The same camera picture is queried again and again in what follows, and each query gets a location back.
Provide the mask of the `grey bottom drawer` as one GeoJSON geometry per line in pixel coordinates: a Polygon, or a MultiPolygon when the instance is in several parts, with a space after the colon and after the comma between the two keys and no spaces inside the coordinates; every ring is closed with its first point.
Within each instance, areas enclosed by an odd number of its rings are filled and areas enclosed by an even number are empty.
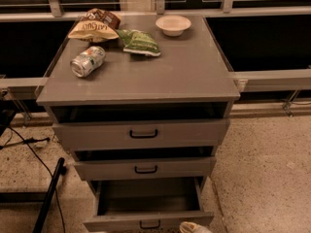
{"type": "Polygon", "coordinates": [[[90,232],[161,230],[183,221],[207,225],[214,214],[203,209],[196,178],[104,181],[97,187],[90,232]]]}

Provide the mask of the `grey drawer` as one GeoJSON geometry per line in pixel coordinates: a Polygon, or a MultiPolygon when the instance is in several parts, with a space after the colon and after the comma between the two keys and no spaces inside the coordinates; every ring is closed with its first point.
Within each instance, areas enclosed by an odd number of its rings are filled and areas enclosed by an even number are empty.
{"type": "Polygon", "coordinates": [[[74,164],[84,181],[209,176],[216,164],[210,147],[85,150],[74,164]]]}
{"type": "Polygon", "coordinates": [[[217,146],[229,120],[225,103],[57,107],[52,128],[70,150],[217,146]]]}
{"type": "Polygon", "coordinates": [[[97,187],[90,232],[161,230],[183,221],[207,225],[214,214],[203,209],[196,178],[104,181],[97,187]]]}

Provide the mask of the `grey middle drawer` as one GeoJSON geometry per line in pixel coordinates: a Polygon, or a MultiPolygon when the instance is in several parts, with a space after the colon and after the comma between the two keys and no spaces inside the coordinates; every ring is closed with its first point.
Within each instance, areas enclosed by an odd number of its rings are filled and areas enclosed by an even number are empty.
{"type": "Polygon", "coordinates": [[[216,164],[210,147],[85,150],[74,164],[84,181],[209,176],[216,164]]]}

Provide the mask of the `grey top drawer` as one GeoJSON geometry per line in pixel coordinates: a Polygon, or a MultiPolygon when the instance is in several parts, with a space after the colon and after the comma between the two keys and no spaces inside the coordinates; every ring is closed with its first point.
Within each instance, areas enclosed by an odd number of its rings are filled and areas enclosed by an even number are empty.
{"type": "Polygon", "coordinates": [[[52,128],[70,150],[217,146],[229,120],[225,103],[57,107],[52,128]]]}

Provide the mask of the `grey drawer cabinet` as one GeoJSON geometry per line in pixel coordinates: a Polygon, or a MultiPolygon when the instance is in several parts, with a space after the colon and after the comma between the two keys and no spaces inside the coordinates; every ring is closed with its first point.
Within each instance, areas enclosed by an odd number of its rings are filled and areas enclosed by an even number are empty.
{"type": "Polygon", "coordinates": [[[237,88],[213,39],[206,20],[190,17],[191,27],[171,38],[156,27],[156,17],[126,17],[124,28],[151,33],[161,50],[159,57],[126,53],[120,40],[103,43],[106,60],[88,77],[76,77],[71,58],[88,44],[70,40],[38,97],[53,124],[57,107],[96,105],[141,105],[176,103],[225,103],[228,118],[237,88]]]}

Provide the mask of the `black stand leg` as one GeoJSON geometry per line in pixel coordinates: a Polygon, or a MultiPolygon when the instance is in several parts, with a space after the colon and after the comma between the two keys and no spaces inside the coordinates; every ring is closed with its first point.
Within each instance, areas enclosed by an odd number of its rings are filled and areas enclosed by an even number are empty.
{"type": "Polygon", "coordinates": [[[35,223],[33,233],[41,233],[46,217],[48,215],[48,211],[52,202],[52,198],[56,193],[56,186],[59,180],[60,175],[64,172],[65,166],[64,166],[65,159],[60,157],[57,161],[56,167],[54,169],[54,172],[52,174],[52,180],[50,182],[48,191],[45,193],[45,197],[43,200],[43,205],[41,207],[40,213],[38,215],[37,221],[35,223]]]}

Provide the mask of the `green chip bag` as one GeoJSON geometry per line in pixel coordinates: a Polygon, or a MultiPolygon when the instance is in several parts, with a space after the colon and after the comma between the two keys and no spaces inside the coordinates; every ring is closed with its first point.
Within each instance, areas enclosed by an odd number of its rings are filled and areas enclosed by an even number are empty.
{"type": "Polygon", "coordinates": [[[144,54],[152,57],[161,55],[156,40],[153,36],[139,30],[118,30],[119,37],[123,42],[123,50],[129,53],[144,54]]]}

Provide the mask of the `silver soda can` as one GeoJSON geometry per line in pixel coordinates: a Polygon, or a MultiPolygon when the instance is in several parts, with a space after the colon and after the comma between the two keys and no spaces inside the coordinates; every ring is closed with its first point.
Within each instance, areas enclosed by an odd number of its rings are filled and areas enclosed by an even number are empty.
{"type": "Polygon", "coordinates": [[[91,46],[79,53],[70,61],[72,72],[79,78],[87,77],[95,69],[103,65],[106,51],[101,47],[91,46]]]}

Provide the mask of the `white bowl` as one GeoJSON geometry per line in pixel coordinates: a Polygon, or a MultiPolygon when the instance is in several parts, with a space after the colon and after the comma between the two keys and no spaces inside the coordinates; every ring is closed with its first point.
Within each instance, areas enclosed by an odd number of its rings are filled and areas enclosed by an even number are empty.
{"type": "Polygon", "coordinates": [[[190,28],[191,22],[186,17],[181,16],[165,16],[160,17],[155,25],[162,30],[166,36],[177,37],[181,36],[187,29],[190,28]]]}

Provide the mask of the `brown chip bag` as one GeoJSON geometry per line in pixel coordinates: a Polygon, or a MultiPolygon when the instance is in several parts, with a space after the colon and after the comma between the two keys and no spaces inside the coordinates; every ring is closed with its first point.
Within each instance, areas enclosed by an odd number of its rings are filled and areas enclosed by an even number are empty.
{"type": "Polygon", "coordinates": [[[70,39],[93,43],[106,42],[119,37],[116,30],[121,24],[121,17],[97,8],[87,11],[69,32],[70,39]]]}

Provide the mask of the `metal window rail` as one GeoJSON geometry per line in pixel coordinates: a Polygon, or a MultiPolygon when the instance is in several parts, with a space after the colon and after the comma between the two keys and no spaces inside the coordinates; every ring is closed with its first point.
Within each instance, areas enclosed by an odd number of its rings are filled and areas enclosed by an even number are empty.
{"type": "MultiPolygon", "coordinates": [[[[311,69],[229,72],[240,92],[310,90],[311,69]]],[[[44,86],[47,78],[1,79],[0,88],[44,86]]]]}

